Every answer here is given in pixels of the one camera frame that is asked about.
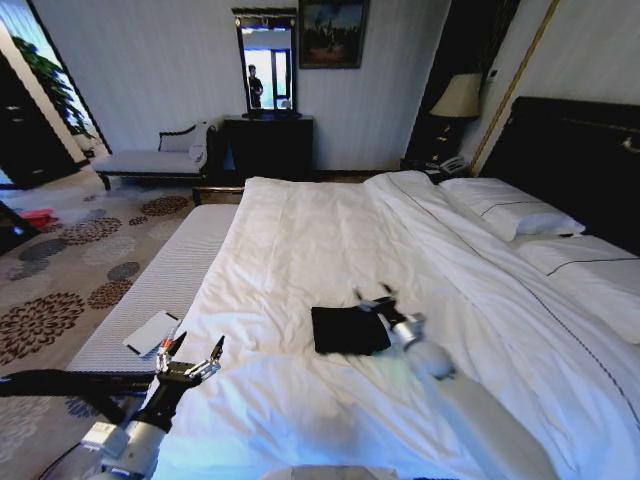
carpet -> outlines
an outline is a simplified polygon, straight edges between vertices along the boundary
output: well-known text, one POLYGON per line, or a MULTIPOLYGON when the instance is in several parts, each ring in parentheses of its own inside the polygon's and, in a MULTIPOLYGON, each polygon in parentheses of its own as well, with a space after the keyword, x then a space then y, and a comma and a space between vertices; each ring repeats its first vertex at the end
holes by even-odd
MULTIPOLYGON (((52 208, 57 219, 0 257, 0 375, 64 369, 193 208, 187 186, 113 183, 105 192, 83 169, 0 192, 17 212, 52 208)), ((38 478, 98 419, 77 398, 0 398, 0 478, 38 478)), ((47 478, 87 478, 95 461, 76 449, 47 478)))

pillow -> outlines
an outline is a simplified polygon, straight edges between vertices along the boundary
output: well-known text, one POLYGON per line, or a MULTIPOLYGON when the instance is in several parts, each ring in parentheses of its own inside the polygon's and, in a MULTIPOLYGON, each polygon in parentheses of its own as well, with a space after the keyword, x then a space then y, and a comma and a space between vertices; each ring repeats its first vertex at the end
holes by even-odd
POLYGON ((196 123, 193 131, 193 143, 189 146, 189 158, 198 166, 207 162, 207 131, 209 128, 215 131, 216 127, 211 122, 199 122, 196 123))
POLYGON ((160 132, 159 152, 188 152, 195 141, 196 126, 182 132, 160 132))
MULTIPOLYGON (((488 230, 493 233, 495 236, 500 237, 498 231, 491 226, 490 223, 485 222, 484 219, 477 215, 471 208, 462 203, 457 199, 455 195, 447 192, 447 190, 442 190, 444 197, 447 199, 447 202, 453 207, 453 210, 456 211, 459 215, 462 215, 464 218, 469 220, 471 223, 477 225, 483 230, 488 230)), ((555 234, 542 234, 542 235, 518 235, 514 240, 509 242, 509 246, 513 249, 519 247, 525 242, 530 242, 532 240, 545 240, 547 238, 558 238, 558 235, 555 234)))
POLYGON ((566 213, 497 178, 454 178, 440 186, 506 242, 517 235, 566 235, 584 230, 584 225, 566 213))
POLYGON ((640 343, 640 258, 590 235, 528 242, 518 253, 623 340, 640 343))

dresser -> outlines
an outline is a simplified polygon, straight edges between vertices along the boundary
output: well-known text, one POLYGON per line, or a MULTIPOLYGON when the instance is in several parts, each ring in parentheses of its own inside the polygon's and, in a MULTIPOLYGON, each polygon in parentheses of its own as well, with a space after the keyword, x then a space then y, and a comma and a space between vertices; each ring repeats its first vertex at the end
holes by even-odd
POLYGON ((53 128, 0 54, 0 168, 18 188, 32 188, 78 171, 53 128))
POLYGON ((232 116, 224 129, 240 178, 312 179, 313 117, 232 116))

white wall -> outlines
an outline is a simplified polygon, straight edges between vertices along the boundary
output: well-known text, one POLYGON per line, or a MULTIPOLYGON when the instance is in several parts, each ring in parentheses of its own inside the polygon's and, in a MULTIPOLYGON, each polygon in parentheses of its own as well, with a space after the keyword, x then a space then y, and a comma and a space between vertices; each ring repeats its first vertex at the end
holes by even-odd
POLYGON ((58 136, 64 147, 71 155, 71 158, 77 163, 84 160, 84 154, 78 147, 71 133, 67 129, 58 112, 54 108, 53 104, 44 92, 38 79, 33 74, 29 65, 22 57, 20 50, 15 46, 11 35, 5 28, 4 24, 0 22, 0 52, 6 57, 7 61, 18 75, 18 78, 22 81, 25 88, 29 92, 29 95, 33 98, 38 108, 42 111, 44 117, 47 119, 53 131, 58 136))
MULTIPOLYGON (((246 110, 231 7, 297 0, 35 0, 114 151, 246 110)), ((301 70, 298 109, 316 119, 324 169, 397 168, 449 0, 371 2, 358 70, 301 70)))
MULTIPOLYGON (((464 154, 476 151, 549 3, 520 3, 494 63, 499 79, 486 93, 479 127, 464 139, 464 154)), ((639 26, 637 0, 561 0, 480 162, 491 152, 518 96, 640 104, 639 26)))

headboard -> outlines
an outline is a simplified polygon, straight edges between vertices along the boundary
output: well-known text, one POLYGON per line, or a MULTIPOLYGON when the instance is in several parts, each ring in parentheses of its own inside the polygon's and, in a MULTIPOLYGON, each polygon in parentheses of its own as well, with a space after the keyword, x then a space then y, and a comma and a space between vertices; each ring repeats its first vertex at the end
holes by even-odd
POLYGON ((640 106, 519 97, 480 176, 640 254, 640 106))

